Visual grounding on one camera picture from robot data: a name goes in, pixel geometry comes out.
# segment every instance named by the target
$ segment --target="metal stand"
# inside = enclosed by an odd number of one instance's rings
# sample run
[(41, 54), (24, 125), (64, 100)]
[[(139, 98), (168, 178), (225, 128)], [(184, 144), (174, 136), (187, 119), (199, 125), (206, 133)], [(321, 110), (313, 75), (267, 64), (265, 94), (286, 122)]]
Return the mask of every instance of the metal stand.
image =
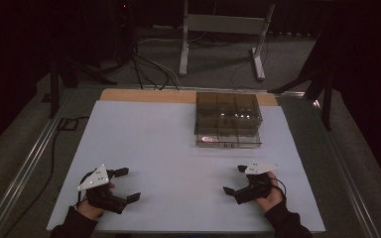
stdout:
[(324, 90), (323, 95), (323, 108), (321, 114), (321, 121), (328, 131), (330, 131), (329, 123), (329, 113), (330, 113), (330, 102), (332, 98), (332, 84), (333, 84), (333, 67), (327, 69), (315, 69), (310, 73), (301, 74), (299, 77), (279, 88), (268, 90), (269, 93), (281, 94), (291, 88), (302, 84), (308, 80), (312, 83), (308, 90), (305, 92), (303, 97), (306, 100), (317, 100), (320, 93)]
[(211, 16), (189, 14), (188, 2), (185, 0), (184, 7), (184, 36), (182, 42), (181, 65), (179, 75), (185, 76), (188, 73), (188, 31), (203, 32), (223, 32), (237, 34), (259, 35), (259, 42), (256, 48), (252, 49), (252, 58), (256, 68), (258, 79), (265, 79), (264, 69), (261, 63), (261, 49), (268, 33), (271, 17), (274, 12), (275, 4), (271, 3), (265, 18), (243, 18), (229, 16)]

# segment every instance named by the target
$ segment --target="wrist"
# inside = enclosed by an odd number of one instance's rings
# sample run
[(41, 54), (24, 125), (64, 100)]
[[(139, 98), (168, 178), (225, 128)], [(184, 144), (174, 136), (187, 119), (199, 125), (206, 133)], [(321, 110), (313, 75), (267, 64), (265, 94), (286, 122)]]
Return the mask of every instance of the wrist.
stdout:
[(82, 202), (76, 209), (81, 215), (90, 220), (97, 220), (104, 212), (103, 209), (90, 205), (87, 201)]

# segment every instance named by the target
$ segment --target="hand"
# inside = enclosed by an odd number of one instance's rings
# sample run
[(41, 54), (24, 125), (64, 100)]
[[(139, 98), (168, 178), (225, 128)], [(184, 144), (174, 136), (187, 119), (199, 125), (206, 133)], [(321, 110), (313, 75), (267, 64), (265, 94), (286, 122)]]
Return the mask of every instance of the hand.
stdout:
[[(271, 179), (272, 185), (278, 186), (278, 183), (275, 180), (276, 177), (274, 174), (272, 174), (272, 172), (268, 172), (268, 177), (273, 178), (273, 179)], [(266, 198), (260, 197), (260, 198), (255, 199), (256, 203), (265, 212), (269, 211), (269, 209), (271, 209), (273, 206), (280, 203), (282, 200), (283, 200), (283, 195), (281, 194), (281, 192), (278, 189), (276, 189), (274, 187), (271, 189), (271, 193)]]
[[(113, 183), (109, 183), (110, 188), (114, 188), (114, 186), (115, 185)], [(100, 217), (104, 212), (104, 209), (90, 205), (86, 199), (86, 195), (76, 210), (90, 220), (97, 220), (97, 218)]]

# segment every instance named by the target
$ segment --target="transparent box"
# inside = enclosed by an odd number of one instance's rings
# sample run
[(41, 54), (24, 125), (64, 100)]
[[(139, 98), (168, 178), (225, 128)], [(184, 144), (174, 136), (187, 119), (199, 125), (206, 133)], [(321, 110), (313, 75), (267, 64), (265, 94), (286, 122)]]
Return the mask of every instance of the transparent box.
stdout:
[(194, 133), (199, 147), (257, 148), (261, 123), (255, 94), (196, 94)]

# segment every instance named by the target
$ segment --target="white tabletop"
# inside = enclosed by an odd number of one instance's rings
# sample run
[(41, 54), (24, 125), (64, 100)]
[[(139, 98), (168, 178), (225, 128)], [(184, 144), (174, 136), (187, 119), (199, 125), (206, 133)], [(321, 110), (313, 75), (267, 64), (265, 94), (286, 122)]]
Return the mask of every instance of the white tabletop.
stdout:
[(324, 231), (281, 107), (260, 108), (260, 148), (213, 149), (195, 146), (194, 104), (97, 101), (47, 229), (64, 222), (82, 177), (104, 164), (109, 170), (129, 168), (126, 177), (112, 179), (114, 195), (141, 192), (141, 199), (121, 215), (105, 212), (98, 231), (272, 231), (254, 202), (237, 204), (222, 189), (246, 186), (246, 176), (237, 166), (255, 160), (280, 164), (274, 174), (287, 188), (289, 209), (300, 213), (311, 231)]

